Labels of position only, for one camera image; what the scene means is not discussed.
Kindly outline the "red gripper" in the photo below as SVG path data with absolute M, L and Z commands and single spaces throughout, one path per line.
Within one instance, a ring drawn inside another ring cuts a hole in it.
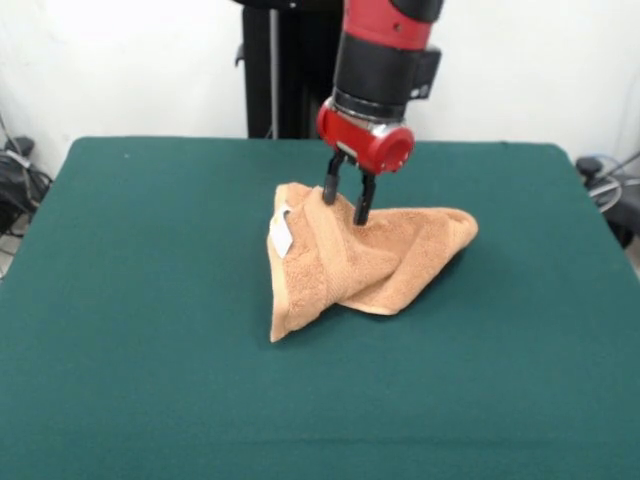
M 353 223 L 367 223 L 376 190 L 376 175 L 396 172 L 408 162 L 414 149 L 414 134 L 404 124 L 377 124 L 351 117 L 327 99 L 317 115 L 320 137 L 335 151 L 329 161 L 322 199 L 333 205 L 339 186 L 339 172 L 347 153 L 362 169 L 362 189 L 357 199 Z

